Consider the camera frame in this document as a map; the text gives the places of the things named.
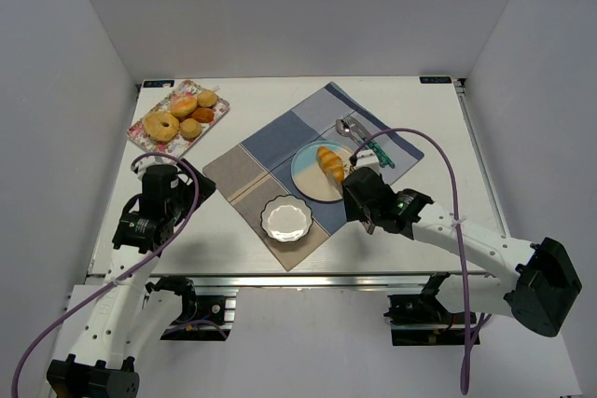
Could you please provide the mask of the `long golden bread loaf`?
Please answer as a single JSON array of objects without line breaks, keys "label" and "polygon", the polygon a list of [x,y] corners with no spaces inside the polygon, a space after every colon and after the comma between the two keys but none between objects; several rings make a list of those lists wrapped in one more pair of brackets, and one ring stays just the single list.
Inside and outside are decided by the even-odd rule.
[{"label": "long golden bread loaf", "polygon": [[318,166],[324,175],[336,184],[344,180],[344,166],[342,159],[326,146],[320,146],[316,152]]}]

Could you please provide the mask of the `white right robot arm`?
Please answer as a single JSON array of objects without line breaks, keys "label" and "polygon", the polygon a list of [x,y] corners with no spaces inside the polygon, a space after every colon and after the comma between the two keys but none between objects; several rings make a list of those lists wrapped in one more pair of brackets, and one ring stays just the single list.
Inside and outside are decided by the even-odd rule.
[{"label": "white right robot arm", "polygon": [[461,255],[486,271],[476,280],[434,276],[425,292],[445,310],[507,316],[541,336],[559,334],[582,289],[560,242],[519,240],[467,220],[457,221],[423,193],[393,191],[370,168],[351,173],[342,190],[348,220]]}]

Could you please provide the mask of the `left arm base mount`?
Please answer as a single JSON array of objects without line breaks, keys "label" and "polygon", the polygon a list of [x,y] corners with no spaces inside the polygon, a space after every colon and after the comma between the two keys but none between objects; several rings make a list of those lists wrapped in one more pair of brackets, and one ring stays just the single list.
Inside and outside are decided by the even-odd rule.
[{"label": "left arm base mount", "polygon": [[170,276],[146,286],[143,307],[153,293],[170,291],[181,305],[180,315],[161,336],[161,340],[225,341],[231,331],[236,309],[235,295],[210,295],[200,292],[191,279]]}]

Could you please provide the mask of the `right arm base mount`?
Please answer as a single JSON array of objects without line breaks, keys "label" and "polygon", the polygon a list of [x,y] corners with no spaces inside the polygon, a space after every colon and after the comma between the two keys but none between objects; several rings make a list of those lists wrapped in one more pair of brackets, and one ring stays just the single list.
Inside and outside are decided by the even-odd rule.
[{"label": "right arm base mount", "polygon": [[437,296],[436,286],[401,285],[386,290],[388,310],[383,314],[390,326],[394,347],[442,347],[465,344],[465,314],[450,312]]}]

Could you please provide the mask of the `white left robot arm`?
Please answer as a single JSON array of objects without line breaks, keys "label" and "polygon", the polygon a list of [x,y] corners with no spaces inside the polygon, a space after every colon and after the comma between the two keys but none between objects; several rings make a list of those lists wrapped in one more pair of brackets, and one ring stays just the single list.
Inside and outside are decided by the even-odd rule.
[{"label": "white left robot arm", "polygon": [[141,191],[123,206],[104,283],[89,301],[90,316],[47,381],[59,397],[134,397],[142,353],[174,323],[197,310],[190,279],[150,276],[166,244],[216,191],[186,160],[139,170]]}]

